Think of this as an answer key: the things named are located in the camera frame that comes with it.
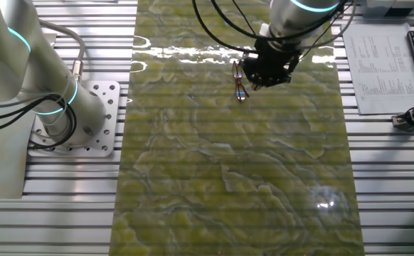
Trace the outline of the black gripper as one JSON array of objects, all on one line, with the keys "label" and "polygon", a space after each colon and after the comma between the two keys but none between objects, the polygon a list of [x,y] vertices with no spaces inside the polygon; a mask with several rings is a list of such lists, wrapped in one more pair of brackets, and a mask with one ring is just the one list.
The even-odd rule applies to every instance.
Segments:
[{"label": "black gripper", "polygon": [[269,80],[269,86],[288,83],[292,72],[299,62],[300,50],[296,44],[282,44],[281,49],[272,47],[270,41],[257,40],[255,43],[258,59],[244,58],[242,69],[246,78],[252,83],[254,91],[260,90],[263,80]]}]

